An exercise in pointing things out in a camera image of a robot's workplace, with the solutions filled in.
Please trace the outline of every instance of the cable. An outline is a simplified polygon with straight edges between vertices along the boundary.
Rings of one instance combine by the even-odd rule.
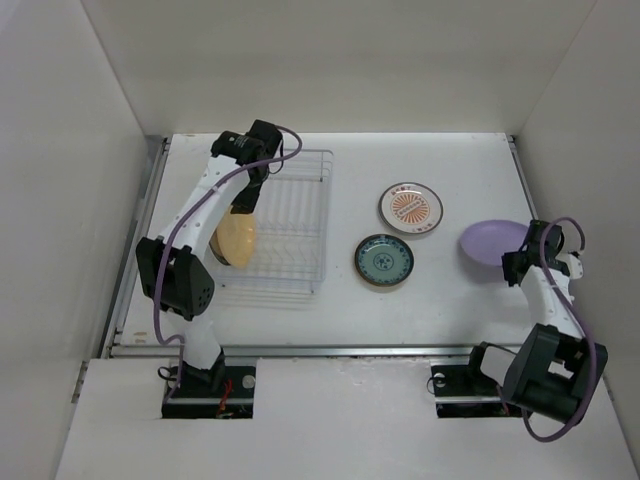
[[[276,162],[285,162],[286,160],[290,160],[300,153],[300,151],[302,150],[302,138],[300,138],[300,135],[298,135],[296,132],[286,127],[276,126],[276,128],[282,132],[288,133],[298,141],[298,146],[295,148],[295,150],[283,157],[269,158],[266,160],[260,160],[254,163],[250,163],[248,165],[243,165],[233,170],[232,172],[229,172],[226,175],[224,175],[220,180],[216,182],[213,188],[208,190],[202,196],[202,198],[198,200],[196,203],[194,203],[193,206],[182,216],[182,218],[180,218],[176,222],[176,225],[173,227],[173,230],[171,230],[171,233],[169,234],[169,237],[165,242],[164,251],[162,252],[162,257],[160,258],[160,266],[158,267],[158,276],[156,278],[156,285],[155,285],[155,290],[153,294],[153,330],[155,332],[156,339],[158,340],[158,343],[161,346],[164,347],[177,340],[178,342],[180,342],[180,351],[178,353],[178,372],[176,375],[177,380],[173,384],[173,387],[171,387],[171,389],[169,390],[169,393],[167,393],[167,395],[165,396],[163,403],[166,403],[167,400],[171,398],[171,396],[180,386],[180,380],[182,379],[182,367],[184,363],[183,362],[184,343],[185,343],[184,335],[176,334],[165,339],[162,336],[162,331],[160,329],[160,302],[162,300],[162,284],[164,283],[164,275],[167,271],[167,265],[169,263],[169,253],[171,252],[171,246],[173,245],[173,242],[178,236],[178,233],[180,232],[182,225],[184,225],[186,221],[189,220],[189,218],[194,213],[196,213],[198,209],[202,205],[204,205],[207,202],[207,200],[209,200],[218,191],[218,189],[222,185],[224,185],[227,181],[229,181],[231,178],[233,178],[234,176],[238,175],[241,172],[250,170],[252,168],[266,167],[269,164],[276,163]]]
[[[496,390],[498,392],[498,397],[500,397],[500,402],[502,403],[502,409],[504,410],[505,415],[507,415],[507,417],[509,415],[511,415],[511,412],[509,412],[509,405],[507,405],[507,402],[504,399],[504,395],[502,395],[502,388],[500,388],[500,385],[496,383]]]
[[[571,217],[561,217],[549,223],[549,225],[547,225],[547,227],[543,230],[542,235],[540,236],[540,244],[542,245],[542,248],[540,249],[540,264],[542,265],[542,271],[544,272],[545,277],[547,277],[547,281],[551,284],[553,291],[556,292],[556,295],[558,296],[560,303],[562,303],[562,305],[571,313],[571,315],[573,315],[573,318],[575,319],[576,323],[580,326],[580,328],[582,329],[582,332],[584,333],[584,338],[586,339],[587,345],[589,347],[589,376],[587,377],[587,389],[586,389],[585,397],[580,402],[580,405],[578,405],[578,408],[576,409],[574,414],[571,416],[569,421],[560,430],[558,430],[556,433],[552,435],[549,435],[547,437],[541,437],[540,435],[535,433],[531,428],[531,423],[529,421],[529,412],[527,412],[525,409],[521,409],[522,419],[524,421],[524,426],[527,429],[527,432],[529,432],[529,435],[531,435],[537,441],[542,443],[554,442],[564,437],[569,432],[569,430],[575,427],[578,424],[578,422],[582,420],[582,417],[584,417],[585,413],[587,412],[587,408],[589,407],[589,402],[591,402],[591,398],[593,397],[593,394],[595,393],[595,390],[596,390],[596,376],[597,376],[597,368],[598,368],[597,361],[596,361],[596,344],[595,344],[595,341],[593,340],[593,333],[591,332],[591,329],[585,323],[585,321],[582,320],[577,310],[569,301],[569,299],[565,297],[564,294],[560,291],[560,287],[558,286],[555,279],[553,278],[553,275],[551,275],[551,270],[549,270],[549,265],[547,265],[547,260],[545,259],[544,249],[545,249],[545,242],[547,241],[547,236],[549,235],[549,232],[551,231],[551,229],[557,224],[559,224],[560,222],[570,222],[571,224],[573,224],[574,227],[576,227],[576,230],[578,230],[578,233],[580,234],[580,250],[581,251],[584,250],[585,235],[584,235],[584,231],[582,230],[582,227],[578,224],[578,222],[576,222]]]
[[[280,157],[284,156],[284,143],[280,144]],[[276,170],[275,172],[271,171],[271,167],[269,167],[269,173],[271,175],[277,175],[278,173],[280,173],[282,171],[282,169],[284,168],[284,162],[281,160],[280,161],[280,168],[278,170]]]
[[[433,380],[434,380],[433,376],[429,377],[429,380],[427,380],[427,392],[435,396],[436,392],[433,390]]]
[[[220,399],[220,403],[218,404],[218,411],[216,412],[216,417],[224,412],[227,408],[227,400],[229,399],[229,395],[233,391],[233,382],[231,379],[227,380],[227,383],[224,385],[224,395]]]
[[[175,367],[158,367],[158,376],[166,382],[175,382],[176,377],[174,375],[176,374],[177,370],[178,369]]]

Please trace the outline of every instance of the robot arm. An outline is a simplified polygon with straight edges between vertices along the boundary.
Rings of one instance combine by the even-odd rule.
[[[488,343],[475,347],[469,367],[494,380],[507,403],[567,423],[580,403],[589,401],[589,349],[580,325],[554,289],[571,299],[569,281],[581,278],[583,270],[577,254],[559,253],[563,236],[555,226],[544,249],[557,285],[549,283],[539,265],[539,240],[547,225],[532,221],[523,247],[503,257],[505,280],[510,286],[518,284],[527,298],[534,323],[531,333],[517,354]],[[607,350],[599,344],[596,360],[599,379],[607,362]]]
[[[184,336],[184,362],[187,375],[212,379],[212,369],[221,348],[214,331],[209,305],[215,283],[207,265],[212,261],[209,241],[218,223],[231,206],[232,214],[252,213],[260,188],[269,175],[267,166],[251,168],[230,176],[209,200],[185,221],[188,212],[222,178],[239,167],[274,158],[282,133],[272,124],[256,120],[245,135],[224,132],[211,147],[212,157],[180,213],[155,239],[143,238],[136,258],[144,294],[153,298],[160,258],[167,248],[165,239],[182,224],[169,254],[162,285],[160,309],[169,315]]]

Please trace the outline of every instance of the white table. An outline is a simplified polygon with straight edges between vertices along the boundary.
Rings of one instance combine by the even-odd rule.
[[[91,362],[57,480],[637,479],[603,385],[540,444],[520,419],[438,419],[426,360],[260,360],[252,420],[159,419],[164,362]]]
[[[186,200],[215,138],[173,137],[149,236],[155,237]],[[218,288],[210,308],[223,345],[523,341],[530,323],[522,292],[507,287],[499,268],[474,264],[458,246],[460,234],[474,222],[531,218],[504,134],[307,134],[304,140],[305,148],[334,153],[326,280],[315,295],[296,301]],[[377,203],[388,186],[401,181],[433,188],[444,204],[444,219],[423,238],[407,240],[416,265],[402,286],[374,288],[355,272],[354,249],[370,234],[389,232]],[[165,336],[174,331],[164,319],[162,328]],[[151,300],[142,295],[139,281],[121,344],[157,345]]]

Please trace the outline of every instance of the green patterned plate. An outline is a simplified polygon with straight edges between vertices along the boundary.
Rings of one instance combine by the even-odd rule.
[[[413,270],[413,263],[409,245],[392,235],[372,235],[356,248],[356,270],[367,282],[379,287],[391,287],[405,280]]]

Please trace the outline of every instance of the red wire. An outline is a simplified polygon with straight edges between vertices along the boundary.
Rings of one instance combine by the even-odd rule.
[[[220,415],[227,408],[227,399],[231,394],[231,390],[233,390],[233,383],[231,379],[227,380],[227,383],[224,386],[224,395],[220,399],[220,404],[218,405],[218,411],[216,412],[216,417]]]
[[[509,406],[507,405],[507,402],[504,401],[504,397],[502,396],[502,389],[500,388],[500,385],[496,384],[496,390],[498,391],[498,396],[500,397],[500,401],[502,402],[502,408],[504,410],[504,413],[506,413],[507,416],[509,416],[510,415]]]

